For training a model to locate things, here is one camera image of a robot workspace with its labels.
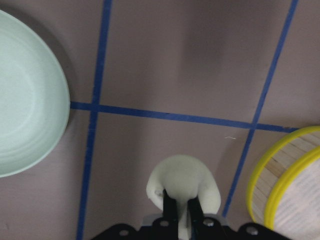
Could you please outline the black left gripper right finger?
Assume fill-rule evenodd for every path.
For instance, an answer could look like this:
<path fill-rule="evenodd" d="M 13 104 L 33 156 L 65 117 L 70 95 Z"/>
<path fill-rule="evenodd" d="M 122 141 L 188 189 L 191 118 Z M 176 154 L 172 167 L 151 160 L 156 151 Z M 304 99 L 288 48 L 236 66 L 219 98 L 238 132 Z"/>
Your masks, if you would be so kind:
<path fill-rule="evenodd" d="M 187 211 L 192 223 L 199 223 L 204 218 L 204 213 L 198 197 L 187 201 Z"/>

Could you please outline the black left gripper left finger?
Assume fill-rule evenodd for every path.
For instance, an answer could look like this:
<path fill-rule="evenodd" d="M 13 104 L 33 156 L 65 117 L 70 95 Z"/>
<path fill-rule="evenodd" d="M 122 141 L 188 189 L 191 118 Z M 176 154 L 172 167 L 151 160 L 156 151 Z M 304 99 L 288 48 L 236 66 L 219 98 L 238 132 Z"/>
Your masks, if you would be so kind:
<path fill-rule="evenodd" d="M 162 215 L 166 220 L 177 223 L 179 220 L 177 201 L 171 198 L 165 189 L 163 190 L 162 193 L 163 193 Z"/>

